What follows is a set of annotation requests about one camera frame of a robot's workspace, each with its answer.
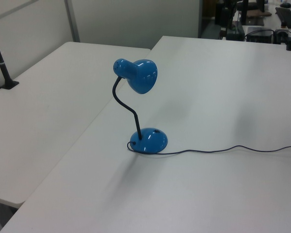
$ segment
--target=lamp base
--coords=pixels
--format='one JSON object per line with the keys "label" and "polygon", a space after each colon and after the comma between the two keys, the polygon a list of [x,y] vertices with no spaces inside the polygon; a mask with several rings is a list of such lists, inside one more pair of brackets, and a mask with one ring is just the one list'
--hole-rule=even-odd
{"label": "lamp base", "polygon": [[168,143],[165,133],[155,128],[141,129],[141,135],[141,140],[139,140],[137,132],[135,132],[130,138],[130,146],[135,151],[146,154],[155,154],[162,151]]}
{"label": "lamp base", "polygon": [[15,86],[17,86],[18,84],[19,84],[19,82],[12,81],[8,86],[6,86],[6,84],[4,84],[3,86],[1,86],[1,88],[10,90],[10,89],[14,88]]}

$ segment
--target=desk lamp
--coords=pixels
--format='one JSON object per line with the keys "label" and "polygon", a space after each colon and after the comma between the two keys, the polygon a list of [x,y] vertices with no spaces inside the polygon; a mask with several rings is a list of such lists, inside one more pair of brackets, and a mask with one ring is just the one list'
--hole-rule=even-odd
{"label": "desk lamp", "polygon": [[0,88],[3,88],[3,89],[7,89],[7,90],[10,90],[12,89],[14,86],[18,85],[19,82],[17,81],[13,81],[10,76],[9,76],[9,73],[8,73],[8,70],[7,70],[7,67],[5,65],[5,62],[3,60],[3,57],[1,55],[1,52],[0,52],[0,69],[1,69],[1,72],[4,76],[4,79],[5,79],[5,85],[3,85],[2,87]]}
{"label": "desk lamp", "polygon": [[131,148],[135,151],[148,154],[162,151],[168,143],[165,133],[155,128],[140,129],[137,113],[121,102],[116,95],[116,87],[121,79],[126,79],[130,87],[139,94],[145,94],[150,91],[157,79],[156,64],[146,59],[133,63],[125,59],[118,59],[113,65],[113,70],[118,76],[113,86],[113,96],[121,106],[132,112],[135,116],[137,132],[130,138]]}

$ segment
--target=lamp shade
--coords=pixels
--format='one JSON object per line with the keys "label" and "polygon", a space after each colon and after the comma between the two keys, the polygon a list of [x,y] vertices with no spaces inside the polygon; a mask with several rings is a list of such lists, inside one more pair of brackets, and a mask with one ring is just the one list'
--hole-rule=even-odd
{"label": "lamp shade", "polygon": [[150,91],[157,79],[157,66],[147,59],[129,62],[121,58],[114,63],[113,70],[117,76],[126,79],[139,94]]}

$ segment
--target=white wall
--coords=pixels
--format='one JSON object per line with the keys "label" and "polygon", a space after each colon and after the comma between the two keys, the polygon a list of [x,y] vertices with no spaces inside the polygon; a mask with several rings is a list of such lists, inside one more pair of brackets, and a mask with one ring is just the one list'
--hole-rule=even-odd
{"label": "white wall", "polygon": [[20,6],[30,4],[30,2],[32,2],[32,0],[0,0],[0,17],[2,15],[8,14],[14,9],[19,8]]}
{"label": "white wall", "polygon": [[0,50],[12,79],[68,41],[64,0],[38,0],[0,19]]}
{"label": "white wall", "polygon": [[71,0],[81,42],[152,49],[163,35],[198,37],[202,0]]}

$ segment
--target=tabletop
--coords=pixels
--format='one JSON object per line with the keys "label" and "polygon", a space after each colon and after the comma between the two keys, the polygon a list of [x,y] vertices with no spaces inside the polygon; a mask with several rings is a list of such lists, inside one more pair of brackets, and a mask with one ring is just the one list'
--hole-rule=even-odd
{"label": "tabletop", "polygon": [[[284,46],[164,36],[147,58],[153,89],[118,97],[166,133],[163,152],[291,145]],[[112,99],[1,232],[291,233],[291,149],[143,157],[135,130]]]}
{"label": "tabletop", "polygon": [[68,42],[0,90],[0,202],[18,208],[110,101],[114,59],[150,50]]}

